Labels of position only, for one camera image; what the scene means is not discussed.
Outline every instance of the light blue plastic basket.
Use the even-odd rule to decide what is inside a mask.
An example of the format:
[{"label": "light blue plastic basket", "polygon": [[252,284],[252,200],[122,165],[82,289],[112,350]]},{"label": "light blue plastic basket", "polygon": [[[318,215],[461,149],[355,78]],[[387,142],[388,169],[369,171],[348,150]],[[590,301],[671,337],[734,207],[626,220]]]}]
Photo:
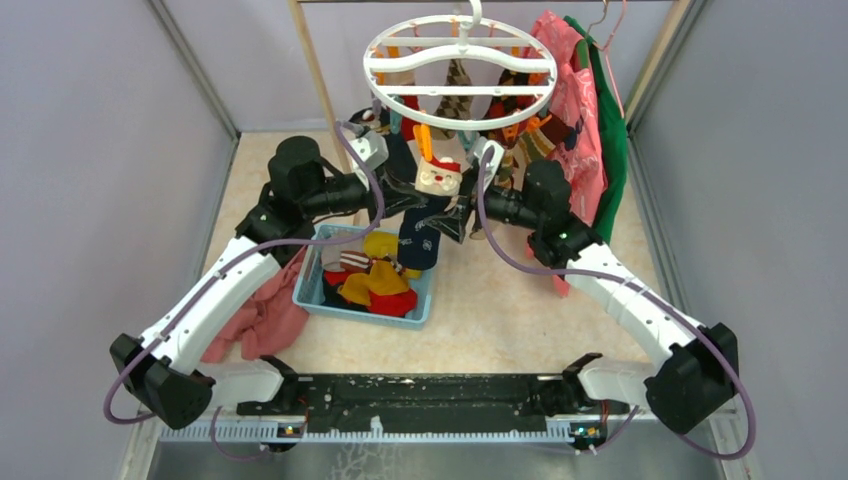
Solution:
[{"label": "light blue plastic basket", "polygon": [[[313,238],[327,239],[342,232],[356,233],[361,230],[363,230],[363,227],[319,225],[318,231]],[[389,230],[379,231],[397,234],[397,232]],[[432,300],[430,287],[433,279],[433,269],[423,272],[421,278],[409,281],[410,288],[418,294],[418,305],[416,305],[415,310],[407,313],[404,318],[354,312],[343,308],[325,307],[321,305],[324,303],[324,289],[321,282],[321,278],[324,275],[324,269],[321,268],[322,249],[323,247],[313,245],[306,250],[306,258],[303,262],[304,268],[301,269],[300,276],[297,278],[297,284],[294,287],[293,298],[295,304],[300,305],[304,310],[313,315],[324,315],[327,317],[412,330],[420,330],[424,327],[424,322],[430,316],[430,302]]]}]

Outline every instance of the gray floor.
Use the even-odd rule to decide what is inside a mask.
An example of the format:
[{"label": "gray floor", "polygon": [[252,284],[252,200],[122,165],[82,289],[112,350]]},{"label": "gray floor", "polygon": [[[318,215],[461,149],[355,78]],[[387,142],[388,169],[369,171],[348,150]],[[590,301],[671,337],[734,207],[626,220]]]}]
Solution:
[{"label": "gray floor", "polygon": [[[690,435],[711,445],[705,430]],[[231,453],[255,446],[224,445]],[[680,479],[723,478],[718,462],[698,454],[665,427],[634,423],[598,457],[524,445],[299,445],[252,463],[222,457],[209,443],[160,443],[149,480],[190,479]]]}]

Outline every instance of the beige table surface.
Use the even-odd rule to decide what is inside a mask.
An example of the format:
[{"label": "beige table surface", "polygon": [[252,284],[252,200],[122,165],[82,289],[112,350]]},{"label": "beige table surface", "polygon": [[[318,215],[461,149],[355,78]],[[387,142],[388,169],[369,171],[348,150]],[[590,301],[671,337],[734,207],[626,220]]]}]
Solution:
[{"label": "beige table surface", "polygon": [[[267,163],[276,146],[296,133],[244,134],[232,167],[207,268],[223,252],[235,226],[268,181]],[[330,134],[315,138],[333,162]],[[334,219],[332,223],[350,223]],[[400,216],[382,226],[396,228]],[[514,258],[523,256],[527,231],[501,226],[496,237]],[[628,186],[613,230],[612,250],[630,270],[657,288],[642,221]],[[421,331],[312,316],[283,359],[301,373],[543,373],[562,371],[586,352],[621,360],[647,357],[603,308],[572,289],[567,298],[549,277],[516,271],[485,241],[463,245],[443,238],[434,278],[430,318]],[[240,361],[236,346],[227,361]]]}]

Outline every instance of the pink towel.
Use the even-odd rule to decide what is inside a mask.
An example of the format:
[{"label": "pink towel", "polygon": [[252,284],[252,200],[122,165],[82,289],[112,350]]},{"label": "pink towel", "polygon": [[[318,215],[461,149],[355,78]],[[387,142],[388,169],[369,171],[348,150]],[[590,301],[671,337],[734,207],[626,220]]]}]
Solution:
[{"label": "pink towel", "polygon": [[309,318],[309,313],[292,301],[305,255],[303,248],[244,302],[209,344],[200,359],[202,362],[221,362],[238,341],[241,341],[241,356],[245,360],[275,355],[294,343]]},{"label": "pink towel", "polygon": [[572,61],[578,42],[585,39],[550,10],[536,20],[531,33],[559,66],[550,112],[577,130],[576,142],[563,142],[548,159],[560,162],[565,178],[571,182],[571,211],[592,225],[607,182],[601,160],[595,77],[591,66],[580,68]]}]

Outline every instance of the pink cloth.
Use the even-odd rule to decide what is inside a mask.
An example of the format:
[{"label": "pink cloth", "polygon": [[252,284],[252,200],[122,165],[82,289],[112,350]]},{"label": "pink cloth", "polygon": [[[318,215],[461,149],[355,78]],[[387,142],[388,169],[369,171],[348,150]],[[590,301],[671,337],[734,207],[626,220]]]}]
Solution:
[{"label": "pink cloth", "polygon": [[571,211],[592,225],[607,181],[601,159],[595,77],[591,66],[581,69],[574,59],[577,43],[584,38],[550,10],[536,20],[531,34],[550,50],[559,65],[550,112],[577,130],[576,143],[563,142],[548,159],[562,164],[571,183]]},{"label": "pink cloth", "polygon": [[285,268],[244,302],[209,344],[200,359],[202,362],[221,362],[238,341],[241,341],[241,356],[245,360],[275,355],[294,343],[309,318],[309,313],[292,301],[305,255],[306,249],[301,249]]}]

